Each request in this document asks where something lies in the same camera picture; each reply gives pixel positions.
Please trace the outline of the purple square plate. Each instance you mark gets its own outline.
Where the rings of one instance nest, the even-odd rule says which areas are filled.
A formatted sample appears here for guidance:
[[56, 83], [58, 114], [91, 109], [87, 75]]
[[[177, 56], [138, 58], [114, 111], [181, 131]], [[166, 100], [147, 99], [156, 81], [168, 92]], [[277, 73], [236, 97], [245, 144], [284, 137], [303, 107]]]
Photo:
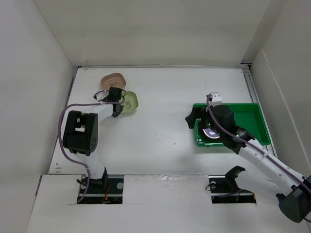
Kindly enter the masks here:
[[205, 135], [205, 137], [212, 139], [212, 140], [217, 140], [220, 138], [220, 136], [215, 133], [212, 129], [210, 128], [206, 128], [202, 130], [203, 134]]

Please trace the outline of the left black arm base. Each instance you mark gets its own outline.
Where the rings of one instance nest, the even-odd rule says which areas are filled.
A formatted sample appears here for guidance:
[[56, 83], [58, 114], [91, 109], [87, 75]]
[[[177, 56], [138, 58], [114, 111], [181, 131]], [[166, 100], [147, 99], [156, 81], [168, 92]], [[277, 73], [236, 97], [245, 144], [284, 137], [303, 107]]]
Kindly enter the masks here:
[[122, 204], [123, 175], [108, 175], [104, 187], [90, 183], [83, 199], [78, 204]]

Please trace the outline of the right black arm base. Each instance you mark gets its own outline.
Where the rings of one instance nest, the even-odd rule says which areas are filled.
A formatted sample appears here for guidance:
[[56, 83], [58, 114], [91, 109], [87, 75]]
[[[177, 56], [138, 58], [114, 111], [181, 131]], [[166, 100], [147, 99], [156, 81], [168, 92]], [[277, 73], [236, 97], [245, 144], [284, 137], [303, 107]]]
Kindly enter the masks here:
[[253, 192], [238, 187], [236, 178], [245, 168], [235, 166], [225, 175], [209, 175], [209, 184], [206, 191], [211, 194], [212, 204], [256, 204], [256, 196]]

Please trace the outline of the green square panda plate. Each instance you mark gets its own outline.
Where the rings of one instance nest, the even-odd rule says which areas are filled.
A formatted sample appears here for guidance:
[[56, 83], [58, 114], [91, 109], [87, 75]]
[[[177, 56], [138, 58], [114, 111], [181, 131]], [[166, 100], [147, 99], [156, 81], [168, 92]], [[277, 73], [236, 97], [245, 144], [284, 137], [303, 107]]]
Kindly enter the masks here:
[[129, 114], [134, 112], [139, 106], [137, 95], [132, 91], [125, 91], [123, 96], [124, 102], [122, 104], [123, 109], [121, 113]]

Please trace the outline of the pink square panda plate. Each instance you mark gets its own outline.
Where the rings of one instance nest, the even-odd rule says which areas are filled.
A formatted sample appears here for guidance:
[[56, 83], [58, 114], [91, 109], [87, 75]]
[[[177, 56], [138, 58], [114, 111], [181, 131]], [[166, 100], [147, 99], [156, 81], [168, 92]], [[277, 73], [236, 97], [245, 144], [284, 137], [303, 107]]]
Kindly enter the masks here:
[[104, 90], [109, 90], [111, 87], [124, 89], [126, 87], [126, 80], [122, 74], [112, 73], [101, 79], [101, 86]]

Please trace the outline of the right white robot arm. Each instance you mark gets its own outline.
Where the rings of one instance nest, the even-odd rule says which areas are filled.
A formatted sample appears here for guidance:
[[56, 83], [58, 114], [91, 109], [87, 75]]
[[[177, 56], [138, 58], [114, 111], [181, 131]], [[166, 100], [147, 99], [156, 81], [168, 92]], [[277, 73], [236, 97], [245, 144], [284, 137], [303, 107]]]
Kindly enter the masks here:
[[300, 223], [310, 214], [310, 177], [292, 170], [265, 150], [249, 131], [236, 124], [227, 105], [193, 106], [185, 120], [190, 129], [199, 125], [203, 130], [211, 130], [224, 146], [265, 174], [272, 181], [270, 187], [254, 188], [276, 196], [279, 209], [289, 220]]

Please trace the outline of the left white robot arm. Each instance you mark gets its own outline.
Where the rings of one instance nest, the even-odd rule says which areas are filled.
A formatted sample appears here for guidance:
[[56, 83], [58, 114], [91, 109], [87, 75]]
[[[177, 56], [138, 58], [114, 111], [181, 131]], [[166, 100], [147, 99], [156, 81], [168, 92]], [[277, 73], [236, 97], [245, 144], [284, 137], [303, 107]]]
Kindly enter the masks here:
[[99, 142], [99, 123], [121, 114], [125, 96], [126, 91], [111, 87], [108, 95], [97, 103], [70, 104], [68, 108], [86, 107], [86, 109], [69, 111], [63, 132], [61, 132], [61, 125], [67, 109], [63, 110], [59, 119], [58, 133], [61, 151], [64, 153], [65, 149], [68, 149], [70, 153], [77, 155], [78, 160], [71, 159], [67, 155], [65, 157], [86, 168], [86, 178], [81, 180], [80, 184], [90, 185], [100, 193], [108, 188], [108, 174], [96, 151]]

